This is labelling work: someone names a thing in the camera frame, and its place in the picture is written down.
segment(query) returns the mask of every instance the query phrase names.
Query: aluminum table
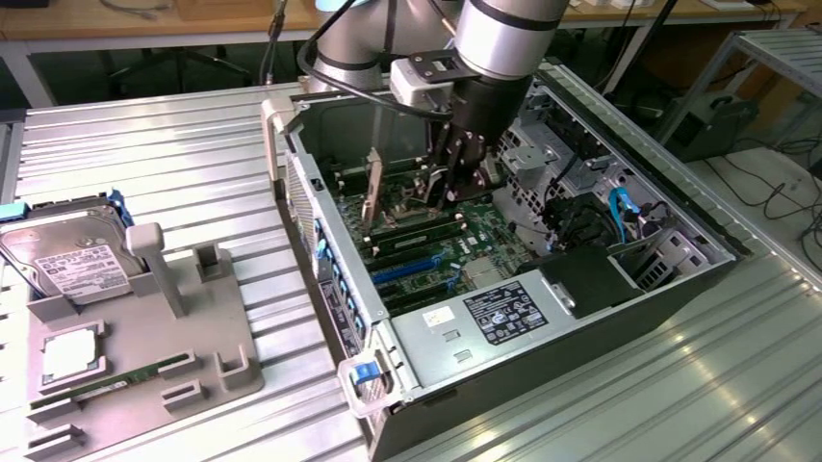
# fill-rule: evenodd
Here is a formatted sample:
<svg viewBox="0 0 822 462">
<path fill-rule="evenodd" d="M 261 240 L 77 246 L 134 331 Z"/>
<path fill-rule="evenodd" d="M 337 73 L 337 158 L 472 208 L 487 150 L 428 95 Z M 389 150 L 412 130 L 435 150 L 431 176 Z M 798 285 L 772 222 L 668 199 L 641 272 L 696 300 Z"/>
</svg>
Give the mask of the aluminum table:
<svg viewBox="0 0 822 462">
<path fill-rule="evenodd" d="M 395 461 L 705 460 L 822 455 L 822 279 L 745 221 L 600 96 L 545 66 L 753 254 L 652 333 Z M 6 129 L 13 197 L 117 186 L 166 258 L 220 242 L 254 332 L 262 390 L 84 460 L 363 461 L 265 180 L 257 103 L 293 85 L 29 111 Z M 24 286 L 2 273 L 0 459 L 18 460 Z"/>
<path fill-rule="evenodd" d="M 681 98 L 681 102 L 676 105 L 675 110 L 665 115 L 656 136 L 661 143 L 668 141 L 693 101 L 707 90 L 716 73 L 736 51 L 770 67 L 774 72 L 790 79 L 816 98 L 822 98 L 822 34 L 808 29 L 733 32 L 728 35 L 719 50 L 716 50 L 716 54 L 707 62 L 701 74 Z"/>
</svg>

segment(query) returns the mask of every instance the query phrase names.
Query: gray floor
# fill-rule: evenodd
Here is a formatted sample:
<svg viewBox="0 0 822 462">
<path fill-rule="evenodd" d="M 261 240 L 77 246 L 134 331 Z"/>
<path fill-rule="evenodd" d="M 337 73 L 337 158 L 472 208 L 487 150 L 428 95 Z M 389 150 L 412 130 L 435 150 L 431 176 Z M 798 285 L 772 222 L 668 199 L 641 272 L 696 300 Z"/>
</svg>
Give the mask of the gray floor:
<svg viewBox="0 0 822 462">
<path fill-rule="evenodd" d="M 599 30 L 585 32 L 581 44 L 572 35 L 579 33 L 561 31 L 553 40 L 551 54 L 559 56 L 564 63 L 573 66 L 580 75 L 588 77 L 596 71 L 607 69 L 601 63 L 604 41 Z M 277 61 L 274 77 L 277 82 L 290 82 L 296 78 L 293 53 L 298 43 L 277 45 Z M 249 43 L 228 45 L 226 60 L 249 70 L 257 76 L 258 60 L 264 44 Z M 204 47 L 204 54 L 213 56 L 214 47 Z M 140 50 L 113 50 L 110 52 L 116 68 L 122 68 L 140 62 Z M 80 104 L 108 101 L 118 98 L 109 93 L 109 81 L 105 75 L 102 61 L 97 52 L 45 53 L 33 55 L 34 66 L 44 76 L 57 104 Z M 212 67 L 190 63 L 185 73 L 186 92 L 204 90 L 224 90 L 241 87 L 241 79 Z M 142 71 L 125 80 L 125 96 L 129 98 L 160 96 L 177 93 L 176 70 L 172 63 L 165 63 L 150 71 Z M 0 64 L 0 110 L 26 107 L 25 98 L 18 91 L 14 79 L 8 69 Z"/>
</svg>

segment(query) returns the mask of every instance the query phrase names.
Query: motherboard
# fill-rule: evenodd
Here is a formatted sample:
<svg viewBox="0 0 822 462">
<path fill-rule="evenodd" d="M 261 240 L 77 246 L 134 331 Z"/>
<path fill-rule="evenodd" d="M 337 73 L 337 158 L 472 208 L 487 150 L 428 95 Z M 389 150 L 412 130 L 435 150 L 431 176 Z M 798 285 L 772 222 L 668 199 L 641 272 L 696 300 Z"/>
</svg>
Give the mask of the motherboard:
<svg viewBox="0 0 822 462">
<path fill-rule="evenodd" d="M 336 208 L 392 316 L 504 280 L 532 259 L 489 195 L 437 210 L 396 193 L 412 175 L 384 179 L 380 213 L 367 232 L 361 219 L 367 194 L 336 196 Z"/>
</svg>

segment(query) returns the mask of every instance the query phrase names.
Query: workbench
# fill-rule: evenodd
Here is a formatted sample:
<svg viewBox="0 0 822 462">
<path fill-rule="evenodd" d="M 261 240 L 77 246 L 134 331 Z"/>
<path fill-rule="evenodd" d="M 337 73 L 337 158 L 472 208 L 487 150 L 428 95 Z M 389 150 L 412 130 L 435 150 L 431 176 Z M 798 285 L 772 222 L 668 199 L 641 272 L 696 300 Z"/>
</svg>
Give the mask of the workbench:
<svg viewBox="0 0 822 462">
<path fill-rule="evenodd" d="M 802 460 L 822 454 L 822 278 L 561 67 L 544 68 L 751 250 L 659 329 L 393 461 Z M 0 127 L 2 192 L 56 200 L 117 186 L 157 221 L 165 258 L 228 249 L 265 379 L 260 392 L 90 460 L 364 461 L 268 187 L 258 102 L 296 85 L 40 109 Z M 0 454 L 17 460 L 24 285 L 2 271 Z"/>
<path fill-rule="evenodd" d="M 774 0 L 780 9 L 778 28 L 786 28 L 804 10 L 795 0 Z M 609 77 L 605 90 L 612 90 L 621 79 L 628 63 L 647 36 L 663 0 L 647 8 L 636 8 L 627 25 L 637 27 L 619 65 Z M 561 29 L 619 27 L 627 10 L 611 6 L 593 7 L 581 3 L 568 7 Z M 68 51 L 160 48 L 268 41 L 265 31 L 269 17 L 184 21 L 176 11 L 157 12 L 157 20 L 145 20 L 133 14 L 113 12 L 98 0 L 50 0 L 45 9 L 0 9 L 0 58 L 5 61 L 22 94 L 33 108 L 53 106 L 48 86 L 37 74 L 29 56 L 37 53 Z M 703 24 L 720 22 L 757 22 L 763 13 L 757 9 L 720 12 L 699 0 L 679 0 L 665 24 Z M 280 41 L 304 40 L 318 26 L 313 0 L 293 0 L 286 8 L 286 20 Z"/>
</svg>

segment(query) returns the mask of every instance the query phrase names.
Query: power supply label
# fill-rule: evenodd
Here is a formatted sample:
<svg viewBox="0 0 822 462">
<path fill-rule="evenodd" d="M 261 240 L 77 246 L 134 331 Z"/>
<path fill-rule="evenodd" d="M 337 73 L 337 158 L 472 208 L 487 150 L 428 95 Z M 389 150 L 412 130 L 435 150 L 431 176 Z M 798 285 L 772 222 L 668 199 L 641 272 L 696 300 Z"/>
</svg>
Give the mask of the power supply label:
<svg viewBox="0 0 822 462">
<path fill-rule="evenodd" d="M 491 345 L 504 344 L 548 323 L 519 281 L 463 302 Z"/>
<path fill-rule="evenodd" d="M 38 258 L 34 264 L 69 298 L 92 295 L 128 284 L 125 271 L 106 245 Z"/>
</svg>

